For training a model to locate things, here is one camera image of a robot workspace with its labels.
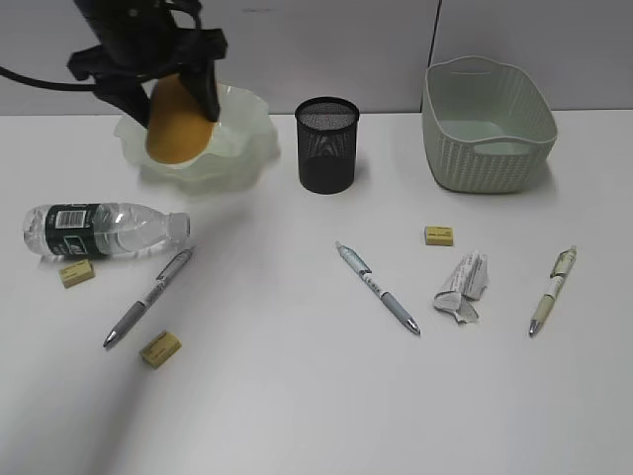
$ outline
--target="light green basket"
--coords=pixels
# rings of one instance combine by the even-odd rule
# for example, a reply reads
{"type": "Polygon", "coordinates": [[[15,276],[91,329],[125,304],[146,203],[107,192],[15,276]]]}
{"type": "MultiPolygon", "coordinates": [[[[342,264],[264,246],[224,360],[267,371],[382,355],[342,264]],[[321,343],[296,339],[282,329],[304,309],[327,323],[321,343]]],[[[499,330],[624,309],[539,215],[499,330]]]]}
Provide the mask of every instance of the light green basket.
{"type": "Polygon", "coordinates": [[[529,76],[478,56],[427,69],[422,128],[435,180],[466,193],[523,189],[557,135],[552,113],[529,76]]]}

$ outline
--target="ballpoint pen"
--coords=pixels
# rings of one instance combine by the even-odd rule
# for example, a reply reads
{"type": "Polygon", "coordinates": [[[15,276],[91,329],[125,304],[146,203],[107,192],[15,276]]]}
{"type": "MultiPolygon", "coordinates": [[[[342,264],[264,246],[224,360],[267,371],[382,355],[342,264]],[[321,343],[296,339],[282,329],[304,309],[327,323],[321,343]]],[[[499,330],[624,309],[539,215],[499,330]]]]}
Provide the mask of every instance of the ballpoint pen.
{"type": "Polygon", "coordinates": [[[554,302],[556,302],[556,298],[558,297],[568,274],[572,270],[575,261],[576,247],[574,245],[571,249],[562,252],[558,256],[550,274],[550,283],[545,291],[545,295],[541,297],[538,308],[536,309],[536,312],[534,312],[534,316],[530,321],[530,330],[528,334],[531,338],[535,337],[540,332],[545,320],[547,320],[547,317],[550,315],[552,307],[554,307],[554,302]]]}
{"type": "Polygon", "coordinates": [[[160,297],[163,291],[171,283],[173,278],[182,270],[182,268],[189,262],[193,255],[193,247],[178,252],[176,256],[169,261],[162,272],[158,274],[151,290],[141,300],[138,300],[132,304],[130,309],[125,315],[117,322],[116,325],[108,333],[108,337],[103,342],[103,347],[106,349],[112,348],[115,344],[123,339],[134,325],[145,315],[147,309],[151,307],[158,297],[160,297]]]}
{"type": "Polygon", "coordinates": [[[371,269],[369,266],[363,262],[363,259],[354,252],[353,249],[342,245],[340,242],[336,242],[336,249],[338,249],[338,253],[343,258],[347,265],[349,265],[354,272],[358,274],[358,276],[362,279],[367,286],[372,289],[376,297],[378,297],[385,307],[387,307],[392,314],[403,324],[407,330],[411,333],[420,335],[419,327],[417,323],[413,319],[411,315],[403,308],[402,305],[396,300],[389,292],[385,292],[380,286],[372,279],[371,277],[371,269]]]}

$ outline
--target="pen grip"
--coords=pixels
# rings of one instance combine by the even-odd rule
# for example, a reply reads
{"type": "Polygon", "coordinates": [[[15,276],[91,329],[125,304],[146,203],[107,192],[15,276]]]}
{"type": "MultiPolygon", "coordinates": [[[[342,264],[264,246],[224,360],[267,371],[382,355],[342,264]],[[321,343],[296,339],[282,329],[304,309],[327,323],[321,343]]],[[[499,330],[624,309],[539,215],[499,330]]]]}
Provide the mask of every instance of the pen grip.
{"type": "Polygon", "coordinates": [[[385,304],[385,307],[387,307],[389,311],[394,314],[398,320],[401,321],[401,323],[404,324],[409,320],[413,320],[413,317],[405,310],[402,305],[400,305],[400,302],[396,300],[396,297],[394,297],[389,292],[383,295],[383,298],[380,300],[383,302],[383,304],[385,304]]]}
{"type": "Polygon", "coordinates": [[[544,295],[541,298],[541,301],[538,303],[538,307],[536,309],[536,312],[534,312],[534,317],[532,317],[532,320],[535,320],[541,324],[545,322],[547,317],[550,315],[550,312],[552,311],[552,307],[554,307],[554,302],[555,300],[552,296],[544,295]]]}
{"type": "Polygon", "coordinates": [[[134,302],[112,330],[123,336],[129,332],[134,325],[136,325],[140,318],[145,315],[146,311],[147,307],[145,305],[141,302],[134,302]]]}

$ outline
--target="white wall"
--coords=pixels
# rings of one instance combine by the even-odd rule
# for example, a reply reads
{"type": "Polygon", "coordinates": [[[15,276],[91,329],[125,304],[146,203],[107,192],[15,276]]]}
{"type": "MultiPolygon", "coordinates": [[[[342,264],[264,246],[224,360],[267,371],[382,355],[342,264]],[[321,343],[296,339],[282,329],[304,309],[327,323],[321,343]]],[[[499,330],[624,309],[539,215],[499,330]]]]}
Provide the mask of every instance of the white wall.
{"type": "Polygon", "coordinates": [[[433,62],[526,69],[554,109],[633,108],[630,0],[443,0],[433,62]]]}
{"type": "MultiPolygon", "coordinates": [[[[224,81],[253,90],[272,112],[340,95],[365,112],[417,111],[437,0],[204,0],[222,27],[224,81]]],[[[3,0],[0,64],[74,82],[65,65],[96,40],[71,0],[3,0]]],[[[88,93],[41,91],[0,78],[0,115],[108,114],[88,93]]]]}

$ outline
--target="bottle cap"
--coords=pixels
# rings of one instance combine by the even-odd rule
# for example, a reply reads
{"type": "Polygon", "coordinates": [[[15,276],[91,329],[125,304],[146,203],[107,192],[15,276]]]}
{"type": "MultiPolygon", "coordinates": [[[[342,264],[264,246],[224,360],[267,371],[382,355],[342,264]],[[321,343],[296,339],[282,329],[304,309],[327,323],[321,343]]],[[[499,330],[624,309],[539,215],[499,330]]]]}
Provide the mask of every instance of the bottle cap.
{"type": "Polygon", "coordinates": [[[167,217],[167,236],[174,242],[184,242],[189,237],[190,224],[187,213],[172,213],[167,217]]]}

